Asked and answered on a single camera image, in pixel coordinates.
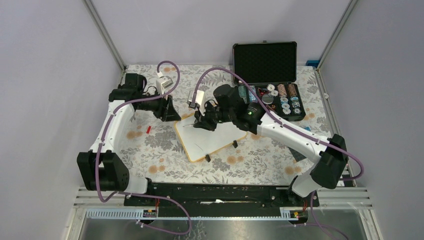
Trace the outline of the yellow framed whiteboard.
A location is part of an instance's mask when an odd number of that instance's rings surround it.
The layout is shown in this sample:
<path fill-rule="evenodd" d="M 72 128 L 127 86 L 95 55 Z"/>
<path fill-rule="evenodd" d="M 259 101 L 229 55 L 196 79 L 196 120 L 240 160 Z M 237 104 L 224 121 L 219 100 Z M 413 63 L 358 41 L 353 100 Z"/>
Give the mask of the yellow framed whiteboard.
<path fill-rule="evenodd" d="M 232 146 L 236 141 L 240 141 L 247 136 L 247 132 L 238 129 L 231 122 L 219 123 L 215 131 L 208 131 L 193 126 L 183 127 L 184 125 L 194 124 L 193 114 L 182 118 L 174 123 L 174 129 L 181 143 L 184 152 L 191 163 L 202 159 L 209 159 L 212 154 Z"/>

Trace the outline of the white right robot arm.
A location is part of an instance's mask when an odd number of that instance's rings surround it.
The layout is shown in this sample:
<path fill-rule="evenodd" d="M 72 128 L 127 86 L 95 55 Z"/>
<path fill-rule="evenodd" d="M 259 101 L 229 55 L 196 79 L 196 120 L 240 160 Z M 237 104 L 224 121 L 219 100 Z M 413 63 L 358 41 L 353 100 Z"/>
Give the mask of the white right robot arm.
<path fill-rule="evenodd" d="M 188 101 L 190 107 L 197 109 L 194 128 L 214 131 L 219 124 L 232 123 L 241 131 L 283 143 L 314 163 L 290 184 L 286 198 L 291 205 L 301 205 L 319 188 L 337 187 L 348 163 L 346 142 L 341 135 L 317 135 L 264 109 L 260 102 L 247 104 L 237 88 L 228 84 L 217 87 L 213 96 L 215 104 L 206 100 L 203 91 L 196 90 Z"/>

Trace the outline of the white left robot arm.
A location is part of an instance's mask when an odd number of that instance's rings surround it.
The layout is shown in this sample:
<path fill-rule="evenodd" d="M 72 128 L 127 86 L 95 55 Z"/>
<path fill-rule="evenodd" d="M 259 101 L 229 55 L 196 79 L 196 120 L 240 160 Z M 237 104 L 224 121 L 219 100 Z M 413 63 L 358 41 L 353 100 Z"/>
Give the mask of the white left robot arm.
<path fill-rule="evenodd" d="M 164 95 L 173 86 L 169 76 L 158 73 L 154 93 L 147 89 L 147 79 L 137 73 L 127 73 L 124 84 L 113 89 L 108 97 L 108 112 L 98 137 L 87 152 L 80 152 L 76 162 L 82 180 L 89 191 L 117 191 L 136 194 L 144 206 L 152 204 L 155 192 L 148 187 L 146 177 L 132 176 L 120 151 L 126 127 L 139 111 L 152 112 L 163 122 L 181 120 L 173 106 L 173 97 Z"/>

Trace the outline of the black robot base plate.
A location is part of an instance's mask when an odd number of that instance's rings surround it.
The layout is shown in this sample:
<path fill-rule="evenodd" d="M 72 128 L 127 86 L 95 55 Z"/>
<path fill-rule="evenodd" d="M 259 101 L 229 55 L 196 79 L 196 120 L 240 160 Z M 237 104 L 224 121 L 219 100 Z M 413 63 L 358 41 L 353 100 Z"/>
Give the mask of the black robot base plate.
<path fill-rule="evenodd" d="M 261 218 L 280 217 L 281 208 L 302 210 L 320 205 L 316 193 L 302 198 L 284 185 L 153 182 L 148 184 L 147 195 L 161 199 L 131 196 L 124 206 L 152 207 L 162 218 L 185 217 L 185 212 L 200 218 Z"/>

